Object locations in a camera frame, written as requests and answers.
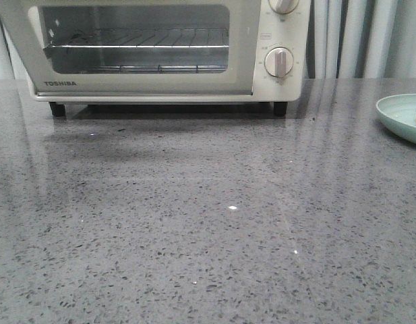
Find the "glass oven door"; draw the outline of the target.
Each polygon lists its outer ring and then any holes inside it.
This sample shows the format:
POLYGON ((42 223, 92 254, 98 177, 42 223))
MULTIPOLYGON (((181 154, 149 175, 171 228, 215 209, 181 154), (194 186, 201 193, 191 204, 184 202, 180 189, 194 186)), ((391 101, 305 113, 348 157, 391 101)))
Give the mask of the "glass oven door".
POLYGON ((0 1, 0 18, 42 97, 248 95, 260 9, 259 1, 0 1), (110 28, 227 29, 229 66, 221 74, 59 74, 44 54, 76 30, 110 28))

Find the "lower cream oven knob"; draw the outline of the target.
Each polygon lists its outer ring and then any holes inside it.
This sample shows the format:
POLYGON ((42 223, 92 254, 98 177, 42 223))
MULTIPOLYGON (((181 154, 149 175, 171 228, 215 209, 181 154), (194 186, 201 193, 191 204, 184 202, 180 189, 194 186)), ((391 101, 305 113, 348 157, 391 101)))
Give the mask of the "lower cream oven knob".
POLYGON ((291 71, 293 63, 293 54, 284 47, 277 47, 266 55, 264 67, 271 76, 284 78, 291 71))

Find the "cream oven knob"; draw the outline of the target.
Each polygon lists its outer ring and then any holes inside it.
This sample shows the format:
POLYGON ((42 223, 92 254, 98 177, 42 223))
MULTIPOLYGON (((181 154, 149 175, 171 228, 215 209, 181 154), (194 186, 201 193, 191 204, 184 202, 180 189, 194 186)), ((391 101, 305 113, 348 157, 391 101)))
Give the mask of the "cream oven knob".
POLYGON ((271 76, 284 78, 291 71, 293 63, 293 54, 284 47, 277 47, 266 55, 264 67, 271 76))
POLYGON ((285 15, 295 10, 299 0, 269 0, 268 2, 274 12, 285 15))

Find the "upper cream oven knob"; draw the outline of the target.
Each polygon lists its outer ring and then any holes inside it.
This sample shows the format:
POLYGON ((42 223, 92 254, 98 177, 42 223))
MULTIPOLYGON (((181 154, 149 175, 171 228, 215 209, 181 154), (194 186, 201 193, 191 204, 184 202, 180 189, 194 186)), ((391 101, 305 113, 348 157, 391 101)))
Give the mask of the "upper cream oven knob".
POLYGON ((285 15, 295 10, 299 0, 269 0, 268 2, 274 12, 285 15))

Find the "cream Toshiba toaster oven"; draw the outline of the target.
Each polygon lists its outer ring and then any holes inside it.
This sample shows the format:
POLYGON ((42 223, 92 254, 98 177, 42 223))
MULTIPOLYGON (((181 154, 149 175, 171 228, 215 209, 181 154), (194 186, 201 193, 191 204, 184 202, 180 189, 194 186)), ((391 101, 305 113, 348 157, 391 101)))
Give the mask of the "cream Toshiba toaster oven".
POLYGON ((303 63, 309 27, 311 3, 299 1, 298 6, 289 14, 274 12, 268 1, 261 3, 259 29, 256 43, 253 87, 249 94, 220 95, 154 95, 151 97, 82 97, 53 95, 42 97, 36 94, 34 84, 28 75, 29 89, 38 101, 50 105, 54 116, 65 115, 67 104, 194 104, 194 103, 271 103, 274 113, 282 116, 286 113, 287 103, 297 100, 301 95, 303 82, 303 63), (284 78, 271 76, 264 67, 266 55, 277 47, 288 49, 294 58, 291 71, 284 78))

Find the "grey curtain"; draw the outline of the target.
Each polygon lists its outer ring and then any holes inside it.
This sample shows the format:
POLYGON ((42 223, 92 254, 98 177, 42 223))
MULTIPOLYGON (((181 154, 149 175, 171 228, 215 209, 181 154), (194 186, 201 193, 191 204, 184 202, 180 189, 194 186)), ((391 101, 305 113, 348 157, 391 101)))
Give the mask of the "grey curtain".
POLYGON ((416 76, 416 1, 309 2, 311 77, 416 76))

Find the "light green plate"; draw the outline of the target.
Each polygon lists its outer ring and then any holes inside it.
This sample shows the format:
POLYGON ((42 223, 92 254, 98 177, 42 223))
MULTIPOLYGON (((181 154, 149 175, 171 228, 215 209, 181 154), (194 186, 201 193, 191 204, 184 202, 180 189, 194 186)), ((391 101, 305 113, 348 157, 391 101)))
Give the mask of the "light green plate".
POLYGON ((397 136, 416 144, 416 94, 398 94, 376 103, 382 124, 397 136))

